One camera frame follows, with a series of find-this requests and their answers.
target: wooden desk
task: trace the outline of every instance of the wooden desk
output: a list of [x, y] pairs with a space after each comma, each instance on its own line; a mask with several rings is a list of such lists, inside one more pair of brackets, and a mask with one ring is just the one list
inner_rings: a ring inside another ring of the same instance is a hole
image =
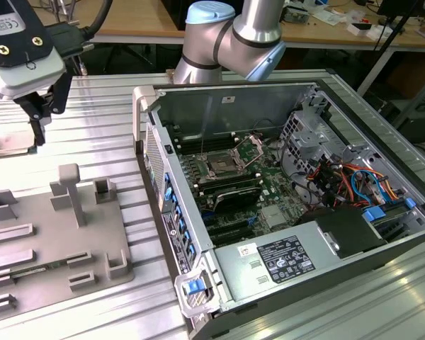
[[[367, 13], [371, 23], [378, 21], [378, 16], [364, 6], [356, 5], [352, 0], [344, 6], [346, 0], [329, 0], [329, 5], [347, 12], [358, 9]], [[39, 6], [38, 0], [30, 3]], [[76, 5], [75, 19], [81, 26], [93, 22], [102, 0], [81, 0]], [[37, 9], [37, 14], [44, 24], [55, 22], [51, 13]], [[425, 38], [416, 33], [418, 26], [406, 25], [406, 31], [395, 38], [375, 68], [368, 75], [358, 92], [363, 94], [373, 83], [381, 69], [396, 51], [425, 52]], [[356, 37], [346, 30], [346, 24], [328, 25], [310, 17], [309, 24], [282, 24], [282, 40], [287, 47], [320, 48], [340, 50], [373, 50], [375, 42], [367, 37]], [[115, 0], [106, 22], [93, 39], [98, 43], [153, 43], [182, 44], [183, 31], [178, 31], [160, 0]]]

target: screw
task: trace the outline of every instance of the screw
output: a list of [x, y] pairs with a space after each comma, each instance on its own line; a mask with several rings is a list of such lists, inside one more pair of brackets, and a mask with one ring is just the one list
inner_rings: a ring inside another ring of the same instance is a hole
[[36, 46], [43, 46], [43, 44], [42, 44], [43, 39], [41, 39], [40, 37], [34, 37], [31, 41]]
[[9, 55], [9, 48], [7, 48], [5, 45], [0, 45], [0, 54]]

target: warning label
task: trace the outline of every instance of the warning label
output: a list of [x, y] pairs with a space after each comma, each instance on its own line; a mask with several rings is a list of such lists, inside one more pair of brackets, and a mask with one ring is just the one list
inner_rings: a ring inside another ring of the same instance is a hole
[[282, 283], [315, 269], [296, 236], [259, 246], [258, 252], [275, 283]]

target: metal bracket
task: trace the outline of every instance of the metal bracket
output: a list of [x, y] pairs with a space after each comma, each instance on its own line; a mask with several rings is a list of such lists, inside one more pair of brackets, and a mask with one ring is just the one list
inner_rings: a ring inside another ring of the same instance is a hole
[[[249, 163], [246, 164], [246, 162], [241, 158], [241, 155], [239, 154], [239, 146], [246, 142], [247, 140], [251, 140], [252, 144], [256, 146], [256, 150], [258, 151], [258, 154], [256, 157], [254, 157]], [[242, 142], [240, 142], [234, 149], [231, 149], [231, 157], [233, 158], [234, 162], [237, 164], [239, 170], [243, 170], [247, 168], [250, 164], [255, 162], [258, 158], [264, 155], [263, 148], [261, 147], [261, 140], [256, 138], [254, 135], [249, 135], [245, 137]]]

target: robotic arm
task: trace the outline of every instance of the robotic arm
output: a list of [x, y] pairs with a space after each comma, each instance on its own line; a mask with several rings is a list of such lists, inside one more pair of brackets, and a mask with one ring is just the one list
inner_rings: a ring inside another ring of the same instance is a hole
[[[66, 107], [72, 72], [65, 60], [91, 47], [87, 42], [105, 21], [113, 0], [104, 0], [90, 27], [66, 22], [43, 26], [27, 0], [0, 0], [0, 98], [27, 113], [36, 145], [45, 143], [43, 125]], [[40, 96], [36, 91], [48, 87]]]
[[217, 83], [226, 67], [249, 81], [264, 80], [285, 52], [279, 20], [284, 0], [245, 0], [240, 16], [230, 5], [199, 1], [186, 19], [175, 84]]

